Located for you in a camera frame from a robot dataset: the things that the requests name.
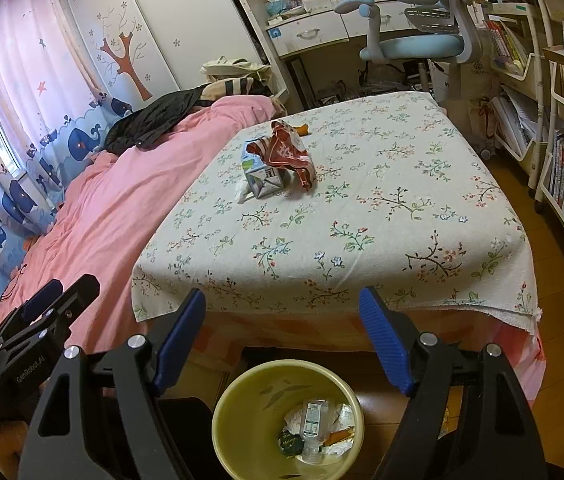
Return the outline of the whale print blue curtain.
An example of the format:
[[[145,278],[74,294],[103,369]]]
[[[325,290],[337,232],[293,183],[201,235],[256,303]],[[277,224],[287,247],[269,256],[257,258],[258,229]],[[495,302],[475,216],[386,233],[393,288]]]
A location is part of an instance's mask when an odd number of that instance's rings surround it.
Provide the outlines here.
[[[27,244],[52,229],[69,185],[129,113],[88,69],[60,0],[0,0],[0,301]]]

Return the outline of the light blue office chair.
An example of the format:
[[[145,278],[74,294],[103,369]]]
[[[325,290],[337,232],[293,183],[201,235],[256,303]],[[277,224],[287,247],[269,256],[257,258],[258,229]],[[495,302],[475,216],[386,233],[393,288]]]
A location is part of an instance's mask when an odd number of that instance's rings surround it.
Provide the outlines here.
[[[343,0],[338,14],[356,12],[368,21],[367,45],[359,56],[364,62],[386,65],[393,60],[430,60],[449,65],[450,99],[461,97],[461,67],[482,57],[482,43],[468,8],[473,0],[398,0],[408,3],[407,20],[416,36],[383,40],[381,9],[375,0]]]

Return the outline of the floral white bed cloth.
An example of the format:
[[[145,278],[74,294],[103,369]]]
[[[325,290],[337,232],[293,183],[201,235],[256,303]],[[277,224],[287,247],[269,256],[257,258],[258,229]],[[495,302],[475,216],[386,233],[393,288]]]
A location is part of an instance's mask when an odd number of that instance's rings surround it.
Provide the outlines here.
[[[474,310],[533,333],[536,276],[521,220],[431,96],[396,92],[293,115],[316,176],[242,198],[238,133],[184,192],[134,265],[144,322],[192,288],[210,310],[331,314],[373,287],[397,310]]]

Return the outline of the orange fruit peel strip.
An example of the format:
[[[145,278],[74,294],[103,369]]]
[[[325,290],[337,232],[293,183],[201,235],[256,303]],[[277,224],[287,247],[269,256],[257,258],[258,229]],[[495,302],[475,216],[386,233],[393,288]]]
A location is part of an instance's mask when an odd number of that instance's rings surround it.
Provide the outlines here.
[[[337,444],[338,442],[342,442],[351,438],[354,434],[355,434],[354,427],[348,427],[345,429],[334,431],[332,432],[332,434],[329,435],[329,437],[326,438],[326,440],[323,442],[323,445],[331,446]]]

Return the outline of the pink duvet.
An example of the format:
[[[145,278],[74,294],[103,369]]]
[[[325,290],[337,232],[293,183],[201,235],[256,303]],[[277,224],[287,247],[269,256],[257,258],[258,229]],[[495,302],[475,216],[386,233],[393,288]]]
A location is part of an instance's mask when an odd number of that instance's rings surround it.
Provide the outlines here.
[[[92,274],[100,294],[70,326],[69,343],[99,352],[143,332],[131,307],[131,273],[143,248],[224,146],[278,110],[268,96],[224,96],[186,116],[155,148],[97,154],[69,185],[51,231],[13,271],[0,323],[52,278],[69,286]]]

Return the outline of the white desk with drawers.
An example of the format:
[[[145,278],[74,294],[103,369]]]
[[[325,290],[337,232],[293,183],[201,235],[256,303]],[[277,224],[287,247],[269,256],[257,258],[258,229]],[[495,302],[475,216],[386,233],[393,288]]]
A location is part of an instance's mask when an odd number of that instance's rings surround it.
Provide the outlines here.
[[[359,51],[366,45],[368,23],[357,12],[336,13],[334,6],[342,0],[238,1],[294,103],[311,108],[332,90],[359,88],[366,69]],[[406,17],[408,3],[375,2],[383,39],[416,36]]]

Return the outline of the white tissue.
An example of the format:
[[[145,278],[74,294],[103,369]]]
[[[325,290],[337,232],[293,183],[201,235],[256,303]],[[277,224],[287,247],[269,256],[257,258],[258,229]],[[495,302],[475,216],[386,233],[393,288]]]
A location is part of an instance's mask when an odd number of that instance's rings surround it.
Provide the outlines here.
[[[352,408],[346,403],[332,403],[329,401],[329,404],[331,425],[326,437],[329,437],[329,435],[334,431],[348,427],[354,427],[356,433],[355,414]],[[282,430],[288,429],[292,434],[300,434],[300,425],[303,421],[305,406],[306,402],[302,405],[296,406],[296,408],[292,408],[291,411],[284,416],[284,426]],[[322,443],[320,450],[321,460],[318,464],[326,463],[328,460],[335,460],[336,458],[342,457],[352,448],[354,440],[355,435],[345,441],[338,442],[337,444],[331,446],[324,446]],[[304,462],[301,455],[295,456],[295,458]]]

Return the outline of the clear plastic water bottle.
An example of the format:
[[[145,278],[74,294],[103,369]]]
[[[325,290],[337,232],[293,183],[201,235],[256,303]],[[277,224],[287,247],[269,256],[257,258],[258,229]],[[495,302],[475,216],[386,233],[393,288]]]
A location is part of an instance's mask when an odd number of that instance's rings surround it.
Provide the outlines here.
[[[300,435],[304,442],[302,457],[305,463],[318,464],[320,462],[320,450],[330,425],[329,401],[324,399],[307,401],[300,425]]]

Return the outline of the yellow-green trash bin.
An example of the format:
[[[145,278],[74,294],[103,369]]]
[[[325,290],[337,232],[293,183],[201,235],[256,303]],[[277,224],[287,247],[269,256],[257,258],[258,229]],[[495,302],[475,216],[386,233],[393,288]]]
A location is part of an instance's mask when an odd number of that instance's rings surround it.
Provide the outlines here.
[[[320,399],[346,403],[354,411],[352,448],[320,464],[283,456],[278,437],[284,416]],[[251,368],[231,383],[212,415],[212,444],[220,464],[235,479],[340,479],[355,463],[363,439],[364,418],[352,388],[337,374],[308,361],[276,360]]]

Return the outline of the green crumpled wrapper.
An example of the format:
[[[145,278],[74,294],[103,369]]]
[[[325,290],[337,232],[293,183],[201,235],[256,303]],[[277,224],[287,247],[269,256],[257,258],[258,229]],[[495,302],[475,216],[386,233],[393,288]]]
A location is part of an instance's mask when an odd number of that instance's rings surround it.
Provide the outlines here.
[[[295,457],[303,454],[305,442],[300,434],[283,429],[278,437],[278,445],[283,456]]]

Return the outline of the white wardrobe with tree decal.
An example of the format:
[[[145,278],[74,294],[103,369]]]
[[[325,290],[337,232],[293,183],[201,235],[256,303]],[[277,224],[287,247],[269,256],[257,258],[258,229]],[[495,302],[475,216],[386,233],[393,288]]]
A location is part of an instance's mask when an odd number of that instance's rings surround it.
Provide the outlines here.
[[[233,0],[67,0],[105,91],[141,108],[261,64]]]

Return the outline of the small orange peel piece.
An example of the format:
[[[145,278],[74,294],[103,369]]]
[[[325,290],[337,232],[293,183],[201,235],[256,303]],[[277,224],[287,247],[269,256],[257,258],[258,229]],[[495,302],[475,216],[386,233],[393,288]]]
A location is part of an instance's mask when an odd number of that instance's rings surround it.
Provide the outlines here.
[[[302,125],[300,127],[297,127],[296,130],[300,136],[308,136],[309,134],[309,128],[307,125]]]

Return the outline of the black jacket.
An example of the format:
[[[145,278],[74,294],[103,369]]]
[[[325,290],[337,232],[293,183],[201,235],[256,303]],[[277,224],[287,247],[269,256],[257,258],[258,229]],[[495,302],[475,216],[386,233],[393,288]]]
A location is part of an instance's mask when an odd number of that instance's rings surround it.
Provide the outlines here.
[[[120,156],[128,148],[150,150],[163,134],[200,106],[204,86],[170,92],[130,115],[119,119],[107,133],[104,150]]]

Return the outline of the beige striped bag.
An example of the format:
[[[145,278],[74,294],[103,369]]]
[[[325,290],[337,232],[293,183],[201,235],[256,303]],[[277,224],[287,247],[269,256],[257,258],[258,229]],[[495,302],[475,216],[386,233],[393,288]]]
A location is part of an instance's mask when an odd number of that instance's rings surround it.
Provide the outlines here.
[[[269,65],[246,58],[220,56],[202,65],[205,77],[201,102],[215,102],[225,96],[272,96],[272,71]]]

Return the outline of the red snack bag wrapper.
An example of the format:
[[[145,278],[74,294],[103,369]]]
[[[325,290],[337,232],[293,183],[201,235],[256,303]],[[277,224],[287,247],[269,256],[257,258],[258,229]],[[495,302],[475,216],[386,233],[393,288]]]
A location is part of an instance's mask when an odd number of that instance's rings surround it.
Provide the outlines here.
[[[284,120],[273,120],[270,136],[248,141],[245,149],[268,167],[293,171],[305,191],[314,187],[314,162],[297,129]]]

